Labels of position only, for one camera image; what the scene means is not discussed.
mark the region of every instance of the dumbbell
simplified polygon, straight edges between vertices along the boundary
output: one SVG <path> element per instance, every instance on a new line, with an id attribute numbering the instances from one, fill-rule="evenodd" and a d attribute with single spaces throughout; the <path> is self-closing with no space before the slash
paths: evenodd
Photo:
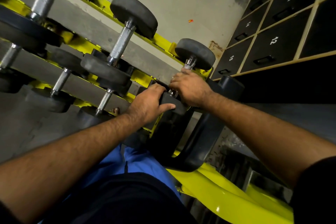
<path id="1" fill-rule="evenodd" d="M 125 26 L 111 53 L 105 60 L 91 54 L 85 54 L 82 59 L 81 66 L 98 76 L 99 80 L 103 80 L 107 91 L 98 108 L 81 108 L 78 113 L 79 122 L 82 124 L 80 125 L 81 128 L 87 128 L 111 118 L 111 115 L 104 111 L 111 95 L 118 88 L 125 88 L 131 85 L 131 74 L 118 69 L 118 61 L 134 32 L 151 39 L 154 37 L 158 27 L 155 16 L 138 0 L 112 0 L 110 9 L 114 17 L 124 22 Z"/>
<path id="2" fill-rule="evenodd" d="M 65 82 L 71 73 L 86 79 L 88 72 L 81 67 L 80 58 L 62 49 L 58 48 L 52 52 L 50 59 L 62 67 L 63 72 L 52 89 L 33 88 L 27 94 L 26 101 L 49 112 L 64 113 L 75 100 L 74 97 L 62 91 Z"/>
<path id="3" fill-rule="evenodd" d="M 0 64 L 0 73 L 2 74 L 0 81 L 14 83 L 16 88 L 22 87 L 23 82 L 15 77 L 16 71 L 10 69 L 22 49 L 32 53 L 43 53 L 46 44 L 60 47 L 63 38 L 42 26 L 54 1 L 35 0 L 31 13 L 27 17 L 0 5 L 0 37 L 12 42 Z M 7 87 L 0 87 L 1 92 L 13 93 L 7 89 Z"/>
<path id="4" fill-rule="evenodd" d="M 205 45 L 193 39 L 183 38 L 175 47 L 175 52 L 180 60 L 184 61 L 183 68 L 192 70 L 194 67 L 210 70 L 216 61 L 213 52 Z M 170 96 L 176 97 L 177 92 L 169 90 Z"/>

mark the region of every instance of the black shirt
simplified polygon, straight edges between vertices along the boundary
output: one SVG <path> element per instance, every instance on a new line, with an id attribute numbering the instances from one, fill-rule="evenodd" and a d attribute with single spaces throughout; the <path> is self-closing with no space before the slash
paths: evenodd
<path id="1" fill-rule="evenodd" d="M 336 157 L 313 164 L 300 176 L 291 205 L 294 222 L 331 223 L 336 206 Z M 20 224 L 0 204 L 2 223 Z M 196 223 L 175 193 L 145 173 L 108 177 L 73 193 L 43 224 Z"/>

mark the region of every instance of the forearm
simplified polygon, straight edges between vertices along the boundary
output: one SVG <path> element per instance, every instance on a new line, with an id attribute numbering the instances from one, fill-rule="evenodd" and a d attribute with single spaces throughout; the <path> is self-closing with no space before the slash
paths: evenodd
<path id="1" fill-rule="evenodd" d="M 219 117 L 280 179 L 294 187 L 303 170 L 336 155 L 336 146 L 252 107 L 211 94 L 205 109 Z"/>
<path id="2" fill-rule="evenodd" d="M 0 200 L 21 221 L 34 221 L 140 127 L 124 114 L 2 164 Z"/>

